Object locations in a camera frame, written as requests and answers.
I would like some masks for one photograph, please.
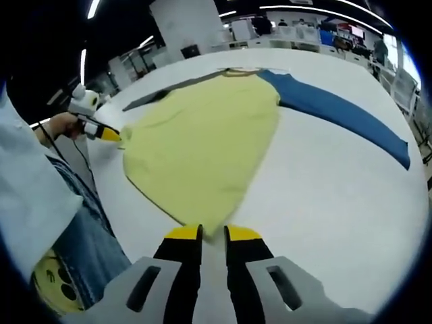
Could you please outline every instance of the ceiling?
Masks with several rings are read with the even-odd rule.
[[[154,0],[101,0],[95,17],[87,20],[92,0],[42,0],[18,7],[11,50],[17,106],[27,122],[48,117],[43,108],[49,98],[70,80],[79,76],[80,53],[87,48],[86,78],[101,73],[107,62],[137,47],[154,35],[163,43],[149,13]],[[363,21],[386,33],[392,32],[371,15],[336,0],[313,0],[314,7],[335,11]],[[350,0],[367,7],[362,0]],[[236,10],[236,15],[259,13],[261,5],[293,5],[288,0],[215,0],[219,13]],[[41,106],[35,107],[32,101]]]

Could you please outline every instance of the hand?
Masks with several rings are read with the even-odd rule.
[[[72,140],[76,140],[82,132],[82,124],[79,119],[71,113],[59,113],[51,118],[49,127],[54,138],[64,135]]]

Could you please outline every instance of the white table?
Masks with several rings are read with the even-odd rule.
[[[229,219],[256,230],[275,256],[287,256],[321,280],[334,302],[376,313],[415,258],[427,224],[428,197],[421,156],[408,124],[363,67],[287,49],[213,53],[151,72],[115,96],[96,117],[121,129],[153,106],[123,113],[130,101],[229,67],[285,70],[301,82],[357,104],[408,142],[411,166],[406,171],[364,138],[281,108],[267,155]],[[129,183],[123,153],[115,144],[89,141],[88,149],[99,196],[125,253],[132,262],[152,256],[178,224]],[[223,262],[222,246],[214,249],[215,258]],[[218,276],[225,280],[224,274]]]

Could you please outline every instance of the white pillar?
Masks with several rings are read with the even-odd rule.
[[[124,67],[124,64],[119,57],[113,58],[111,61],[108,62],[108,65],[109,70],[113,74],[114,79],[117,82],[120,90],[123,90],[127,86],[132,84],[129,73],[128,71],[126,71],[126,68]]]
[[[210,53],[223,30],[213,0],[156,0],[150,10],[172,62],[184,59],[180,50],[190,45]]]

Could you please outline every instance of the blue sleeve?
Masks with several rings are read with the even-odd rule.
[[[409,169],[408,143],[364,109],[335,94],[299,82],[290,74],[274,74],[265,70],[258,76],[276,89],[282,107],[327,120],[362,136]]]

